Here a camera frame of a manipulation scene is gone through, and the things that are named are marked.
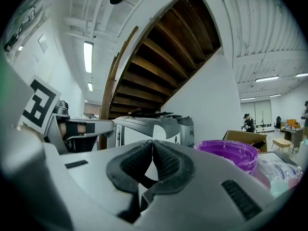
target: wooden staircase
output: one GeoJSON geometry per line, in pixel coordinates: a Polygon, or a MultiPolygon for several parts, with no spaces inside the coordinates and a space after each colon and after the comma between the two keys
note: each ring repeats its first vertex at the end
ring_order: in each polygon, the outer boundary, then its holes
{"type": "Polygon", "coordinates": [[[153,22],[125,66],[109,119],[141,107],[159,110],[220,47],[202,0],[174,0],[153,22]]]}

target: purple bowl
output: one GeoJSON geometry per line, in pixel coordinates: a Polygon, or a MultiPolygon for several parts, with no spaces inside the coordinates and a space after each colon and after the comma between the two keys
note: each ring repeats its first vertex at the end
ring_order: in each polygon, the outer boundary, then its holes
{"type": "Polygon", "coordinates": [[[194,149],[227,158],[248,174],[253,174],[257,167],[258,152],[248,144],[236,141],[201,141],[194,145],[194,149]]]}

